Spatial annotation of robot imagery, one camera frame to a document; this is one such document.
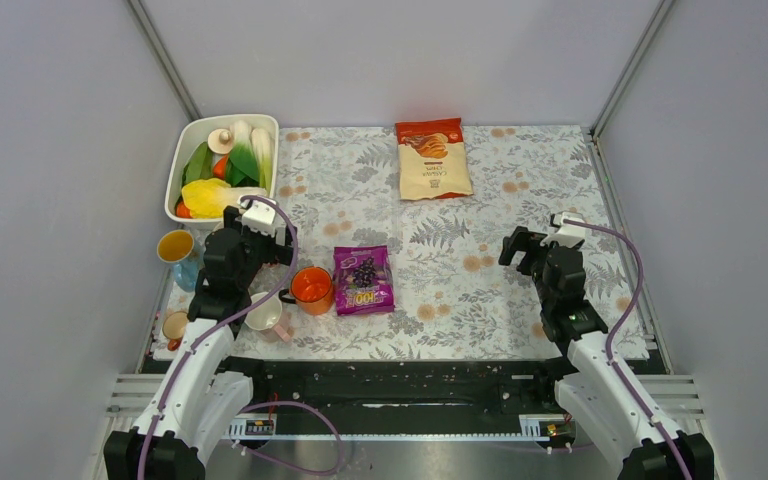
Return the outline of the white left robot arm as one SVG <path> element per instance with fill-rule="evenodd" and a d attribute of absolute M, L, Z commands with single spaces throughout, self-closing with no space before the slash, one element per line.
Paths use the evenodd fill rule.
<path fill-rule="evenodd" d="M 241 324 L 266 302 L 249 288 L 261 268 L 295 268 L 297 231 L 273 200 L 246 195 L 210 233 L 181 345 L 158 390 L 129 430 L 103 448 L 110 479 L 202 479 L 232 419 L 269 401 L 270 385 L 253 373 L 218 372 Z"/>

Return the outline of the orange mug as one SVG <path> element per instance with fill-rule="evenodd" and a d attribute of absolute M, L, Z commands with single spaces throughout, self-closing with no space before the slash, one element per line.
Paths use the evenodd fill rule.
<path fill-rule="evenodd" d="M 334 304 L 332 276 L 321 267 L 302 268 L 293 276 L 289 287 L 281 290 L 278 296 L 282 302 L 295 304 L 308 315 L 323 315 Z"/>

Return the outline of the purple candy bag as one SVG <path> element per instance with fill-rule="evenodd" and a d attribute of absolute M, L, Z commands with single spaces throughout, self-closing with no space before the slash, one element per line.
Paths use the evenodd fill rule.
<path fill-rule="evenodd" d="M 394 311 L 394 282 L 386 246 L 335 247 L 333 259 L 338 316 Z"/>

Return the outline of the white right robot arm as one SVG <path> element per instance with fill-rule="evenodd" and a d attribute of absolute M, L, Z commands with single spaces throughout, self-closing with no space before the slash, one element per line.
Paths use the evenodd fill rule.
<path fill-rule="evenodd" d="M 614 349 L 616 332 L 585 296 L 581 247 L 588 224 L 565 219 L 552 234 L 518 227 L 499 262 L 529 277 L 541 324 L 561 355 L 545 362 L 533 386 L 543 410 L 570 414 L 620 479 L 712 479 L 715 454 L 701 433 L 687 433 L 649 394 Z"/>

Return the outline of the blue butterfly mug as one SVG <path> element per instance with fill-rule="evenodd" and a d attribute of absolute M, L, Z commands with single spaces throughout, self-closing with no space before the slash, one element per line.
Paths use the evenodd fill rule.
<path fill-rule="evenodd" d="M 157 243 L 158 258 L 168 264 L 175 283 L 185 292 L 194 292 L 202 269 L 202 248 L 187 230 L 178 229 L 163 235 Z"/>

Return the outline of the small orange cup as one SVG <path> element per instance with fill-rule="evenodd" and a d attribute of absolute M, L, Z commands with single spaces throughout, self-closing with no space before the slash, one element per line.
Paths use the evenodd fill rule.
<path fill-rule="evenodd" d="M 161 333 L 167 340 L 167 349 L 175 352 L 182 344 L 189 319 L 185 311 L 171 313 L 162 324 Z"/>

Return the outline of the pink plastic cup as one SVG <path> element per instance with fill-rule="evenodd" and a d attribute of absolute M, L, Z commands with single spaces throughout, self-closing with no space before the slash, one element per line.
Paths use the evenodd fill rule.
<path fill-rule="evenodd" d="M 261 340 L 269 343 L 289 343 L 293 329 L 290 316 L 284 311 L 283 305 L 278 295 L 269 297 L 245 316 L 244 325 Z"/>

